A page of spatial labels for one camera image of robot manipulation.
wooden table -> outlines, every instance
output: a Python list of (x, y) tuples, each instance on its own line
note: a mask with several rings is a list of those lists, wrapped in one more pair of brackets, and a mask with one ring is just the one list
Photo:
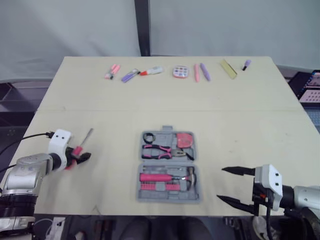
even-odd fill
[[(230, 79), (219, 62), (238, 72)], [(94, 128), (85, 151), (88, 162), (55, 172), (43, 180), (36, 213), (102, 215), (245, 215), (216, 197), (251, 203), (253, 178), (224, 171), (273, 164), (283, 184), (320, 183), (320, 137), (295, 95), (269, 57), (66, 57), (25, 135), (71, 131), (72, 147)], [(193, 65), (204, 63), (211, 75), (194, 79)], [(114, 80), (104, 79), (121, 64)], [(175, 65), (190, 68), (186, 79), (172, 77)], [(133, 68), (163, 66), (157, 75), (120, 81)], [(140, 134), (172, 125), (196, 136), (202, 186), (200, 204), (136, 201)], [(19, 157), (46, 152), (49, 140), (23, 141)]]

pliers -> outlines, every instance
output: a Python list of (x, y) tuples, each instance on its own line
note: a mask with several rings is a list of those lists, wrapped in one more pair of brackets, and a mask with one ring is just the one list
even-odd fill
[(142, 145), (143, 149), (159, 149), (166, 153), (160, 154), (160, 155), (147, 155), (142, 154), (143, 159), (171, 159), (172, 157), (182, 157), (187, 155), (183, 150), (179, 149), (171, 149), (169, 146), (160, 146), (156, 144), (148, 144), (148, 145)]

white curtain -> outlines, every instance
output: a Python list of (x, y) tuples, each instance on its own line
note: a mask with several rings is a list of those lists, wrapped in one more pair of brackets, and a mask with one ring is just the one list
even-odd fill
[(140, 56), (134, 1), (0, 1), (0, 82), (52, 79), (64, 56)]
[(320, 68), (320, 0), (150, 0), (151, 54)]

pink calculator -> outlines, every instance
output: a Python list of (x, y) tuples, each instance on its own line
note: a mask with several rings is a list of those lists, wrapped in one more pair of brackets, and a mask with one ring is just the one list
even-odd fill
[(172, 74), (175, 78), (185, 79), (189, 75), (189, 68), (186, 66), (175, 66)]

white glue stick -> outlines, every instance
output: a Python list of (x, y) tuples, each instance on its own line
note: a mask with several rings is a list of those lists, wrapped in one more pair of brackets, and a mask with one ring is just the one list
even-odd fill
[(148, 69), (147, 71), (143, 71), (140, 73), (141, 76), (151, 75), (151, 74), (159, 74), (162, 73), (164, 69), (162, 66), (155, 66), (153, 68)]

